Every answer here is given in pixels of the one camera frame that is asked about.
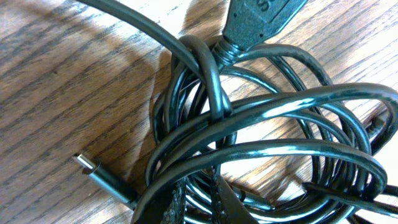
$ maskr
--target connector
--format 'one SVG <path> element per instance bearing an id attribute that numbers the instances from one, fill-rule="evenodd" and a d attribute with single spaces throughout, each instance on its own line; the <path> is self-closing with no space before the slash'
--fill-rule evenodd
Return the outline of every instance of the connector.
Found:
<path id="1" fill-rule="evenodd" d="M 88 175 L 99 187 L 131 210 L 135 209 L 139 195 L 126 181 L 112 174 L 101 163 L 96 164 L 83 154 L 75 154 L 72 159 L 83 167 L 82 173 Z"/>
<path id="2" fill-rule="evenodd" d="M 232 0 L 224 37 L 241 50 L 278 34 L 307 0 Z"/>

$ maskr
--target tangled black wire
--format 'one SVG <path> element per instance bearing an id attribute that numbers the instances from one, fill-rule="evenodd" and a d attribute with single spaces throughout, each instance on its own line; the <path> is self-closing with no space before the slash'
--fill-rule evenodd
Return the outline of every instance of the tangled black wire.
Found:
<path id="1" fill-rule="evenodd" d="M 118 2 L 81 2 L 136 26 L 172 52 L 172 77 L 151 117 L 157 146 L 145 172 L 147 190 L 137 202 L 132 223 L 145 223 L 146 213 L 158 208 L 165 223 L 336 223 L 345 218 L 367 223 L 355 215 L 359 209 L 398 217 L 397 207 L 374 201 L 380 194 L 398 196 L 398 188 L 387 185 L 386 171 L 373 158 L 397 131 L 396 91 L 370 83 L 333 85 L 315 58 L 291 45 L 259 44 L 245 51 L 222 36 L 205 42 L 191 35 L 177 40 Z M 308 90 L 283 57 L 304 64 L 322 86 Z M 268 59 L 297 92 L 281 92 L 261 75 L 234 66 L 257 58 Z M 270 93 L 231 102 L 220 74 L 243 78 Z M 207 99 L 210 110 L 201 113 Z M 380 100 L 387 108 L 370 128 L 342 103 L 360 99 Z M 326 119 L 320 108 L 336 114 L 342 128 Z M 235 143 L 238 130 L 281 116 L 296 119 L 306 139 Z M 315 139 L 310 123 L 318 126 L 322 140 Z M 212 142 L 215 150 L 208 147 Z M 220 175 L 224 162 L 285 155 L 311 156 L 313 173 L 311 182 L 303 183 L 305 193 L 282 205 L 229 186 Z M 323 168 L 320 157 L 325 158 Z M 170 197 L 163 204 L 160 198 L 165 194 Z M 200 212 L 186 212 L 185 201 Z"/>

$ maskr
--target cable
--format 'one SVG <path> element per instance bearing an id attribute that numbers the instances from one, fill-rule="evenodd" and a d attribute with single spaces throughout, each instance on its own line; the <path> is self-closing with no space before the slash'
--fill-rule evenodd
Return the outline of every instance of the cable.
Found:
<path id="1" fill-rule="evenodd" d="M 134 209 L 131 223 L 367 222 L 355 215 L 359 209 L 398 217 L 397 207 L 374 201 L 380 194 L 398 197 L 398 191 L 387 185 L 386 171 L 373 158 L 397 131 L 398 93 L 371 83 L 334 85 L 308 52 L 291 45 L 262 44 L 280 32 L 305 1 L 271 5 L 231 0 L 223 36 L 206 41 L 191 35 L 177 40 L 113 0 L 79 1 L 130 23 L 172 52 L 172 77 L 151 117 L 157 146 L 145 171 L 145 193 L 138 197 L 133 189 L 126 190 L 123 180 L 103 167 L 96 171 L 93 167 L 99 166 L 82 155 L 75 156 L 97 184 Z M 308 90 L 283 57 L 304 64 L 321 87 Z M 261 75 L 234 66 L 257 58 L 268 59 L 297 92 L 283 93 Z M 231 102 L 220 75 L 243 78 L 270 93 Z M 191 105 L 186 105 L 197 84 Z M 201 113 L 207 99 L 210 111 Z M 370 125 L 362 124 L 342 103 L 360 99 L 380 100 L 387 110 Z M 341 128 L 320 108 L 336 114 Z M 235 143 L 238 130 L 281 116 L 296 119 L 307 139 Z M 310 123 L 318 126 L 322 139 L 315 139 Z M 208 147 L 212 142 L 215 150 Z M 305 194 L 282 205 L 228 185 L 220 174 L 224 162 L 285 155 L 312 156 L 313 174 L 311 182 L 302 185 Z M 321 157 L 325 158 L 322 169 Z M 194 209 L 187 209 L 186 201 Z"/>

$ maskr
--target wooden surface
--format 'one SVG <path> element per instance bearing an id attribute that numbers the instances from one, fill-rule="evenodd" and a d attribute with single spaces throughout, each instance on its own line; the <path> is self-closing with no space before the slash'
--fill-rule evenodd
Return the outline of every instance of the wooden surface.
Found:
<path id="1" fill-rule="evenodd" d="M 206 39 L 221 32 L 229 2 L 123 3 L 177 37 Z M 396 0 L 309 0 L 267 42 L 309 51 L 334 83 L 398 90 L 397 19 Z M 169 81 L 170 52 L 128 24 L 69 0 L 2 0 L 0 24 L 0 223 L 129 223 L 132 212 L 81 175 L 70 156 L 85 151 L 144 190 L 142 175 L 154 148 L 148 117 Z M 319 85 L 302 65 L 289 62 L 309 88 Z M 244 66 L 293 90 L 266 60 Z M 265 93 L 222 79 L 232 100 Z M 381 107 L 375 101 L 346 105 L 361 120 Z M 302 137 L 294 121 L 281 118 L 240 131 L 238 141 Z M 376 157 L 396 185 L 397 138 Z M 223 172 L 274 201 L 301 194 L 311 168 L 307 157 L 275 157 L 225 164 Z M 364 215 L 370 216 L 376 223 L 384 218 Z"/>

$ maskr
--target silver plug tip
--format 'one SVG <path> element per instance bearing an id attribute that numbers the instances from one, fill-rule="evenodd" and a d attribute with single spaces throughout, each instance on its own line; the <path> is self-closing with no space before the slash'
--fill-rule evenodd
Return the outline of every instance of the silver plug tip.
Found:
<path id="1" fill-rule="evenodd" d="M 81 166 L 84 168 L 88 169 L 95 169 L 96 165 L 93 161 L 89 160 L 85 155 L 76 153 L 75 155 L 72 156 L 72 159 L 76 162 L 78 162 Z"/>

